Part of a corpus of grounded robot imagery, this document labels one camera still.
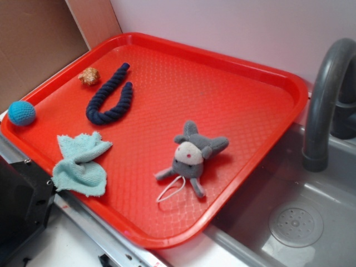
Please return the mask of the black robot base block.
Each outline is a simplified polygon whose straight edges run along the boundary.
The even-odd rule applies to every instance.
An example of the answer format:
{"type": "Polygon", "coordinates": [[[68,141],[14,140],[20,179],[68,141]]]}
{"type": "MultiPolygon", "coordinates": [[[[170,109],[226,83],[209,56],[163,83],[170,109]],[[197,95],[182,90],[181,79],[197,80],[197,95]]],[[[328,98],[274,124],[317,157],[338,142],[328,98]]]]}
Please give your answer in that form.
{"type": "Polygon", "coordinates": [[[50,175],[35,162],[1,159],[1,266],[47,227],[54,194],[50,175]]]}

